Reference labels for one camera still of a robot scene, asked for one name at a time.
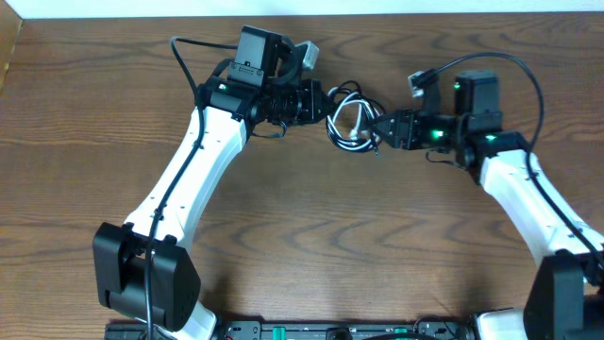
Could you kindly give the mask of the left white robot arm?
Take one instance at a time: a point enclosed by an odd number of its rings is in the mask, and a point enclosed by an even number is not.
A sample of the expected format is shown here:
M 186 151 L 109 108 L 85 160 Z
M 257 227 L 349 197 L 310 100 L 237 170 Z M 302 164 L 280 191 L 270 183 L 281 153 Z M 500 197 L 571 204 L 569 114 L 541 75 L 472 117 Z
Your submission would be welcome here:
M 190 124 L 159 181 L 123 224 L 101 224 L 92 240 L 99 302 L 127 317 L 107 325 L 108 339 L 211 338 L 217 318 L 200 303 L 190 257 L 199 221 L 256 125 L 286 130 L 333 113 L 309 78 L 318 56 L 313 42 L 245 26 L 233 56 L 192 83 Z

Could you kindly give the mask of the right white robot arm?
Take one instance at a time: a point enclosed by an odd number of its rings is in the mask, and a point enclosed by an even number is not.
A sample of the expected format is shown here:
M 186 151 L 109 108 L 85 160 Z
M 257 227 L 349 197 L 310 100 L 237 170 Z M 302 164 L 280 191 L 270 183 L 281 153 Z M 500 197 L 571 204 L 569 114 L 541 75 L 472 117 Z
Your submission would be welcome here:
M 529 143 L 504 130 L 499 83 L 492 71 L 466 71 L 455 78 L 455 106 L 439 111 L 438 77 L 409 78 L 423 99 L 419 110 L 396 110 L 368 122 L 393 148 L 453 151 L 465 170 L 502 207 L 538 267 L 527 303 L 520 309 L 475 314 L 459 339 L 600 339 L 603 236 L 587 225 L 546 177 Z

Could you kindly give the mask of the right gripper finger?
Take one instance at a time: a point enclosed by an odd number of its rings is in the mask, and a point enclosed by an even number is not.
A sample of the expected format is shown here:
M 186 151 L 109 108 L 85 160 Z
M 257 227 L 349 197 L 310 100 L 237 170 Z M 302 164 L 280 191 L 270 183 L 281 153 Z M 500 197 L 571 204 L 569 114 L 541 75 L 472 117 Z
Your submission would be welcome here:
M 370 129 L 388 146 L 397 148 L 396 128 L 391 123 L 375 123 Z
M 392 125 L 395 125 L 398 121 L 399 121 L 399 111 L 395 110 L 395 111 L 388 112 L 388 113 L 378 116 L 377 118 L 373 119 L 369 123 L 369 125 L 371 127 L 377 127 L 377 126 L 390 127 Z

